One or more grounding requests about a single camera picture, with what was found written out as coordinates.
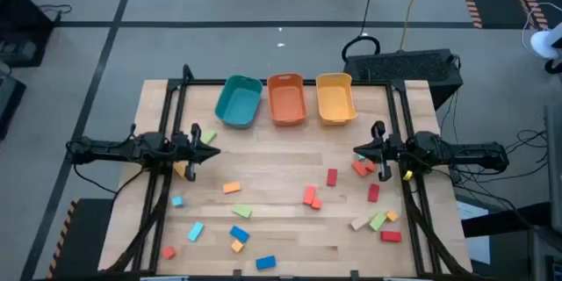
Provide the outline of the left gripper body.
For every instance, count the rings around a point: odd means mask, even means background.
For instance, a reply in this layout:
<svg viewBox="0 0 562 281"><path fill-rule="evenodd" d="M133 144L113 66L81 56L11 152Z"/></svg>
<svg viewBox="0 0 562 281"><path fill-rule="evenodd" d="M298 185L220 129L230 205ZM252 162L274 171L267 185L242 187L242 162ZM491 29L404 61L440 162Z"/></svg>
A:
<svg viewBox="0 0 562 281"><path fill-rule="evenodd" d="M196 180L195 165L200 164L197 152L200 136L200 126L192 124L191 139L183 132L175 134L172 138L173 144L176 147L173 170L187 181Z"/></svg>

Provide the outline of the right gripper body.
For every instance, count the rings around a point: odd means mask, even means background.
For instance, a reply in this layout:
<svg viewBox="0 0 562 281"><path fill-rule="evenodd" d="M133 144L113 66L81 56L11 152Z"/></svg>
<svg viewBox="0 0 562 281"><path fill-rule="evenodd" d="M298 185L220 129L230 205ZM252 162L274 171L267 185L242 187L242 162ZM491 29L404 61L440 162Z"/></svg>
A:
<svg viewBox="0 0 562 281"><path fill-rule="evenodd" d="M371 136L374 143L374 157L371 159L380 167L378 179L386 182L392 177L392 172L387 164L388 160L397 162L400 152L404 149L404 144L397 134L390 134L384 139L385 123L377 120L371 127Z"/></svg>

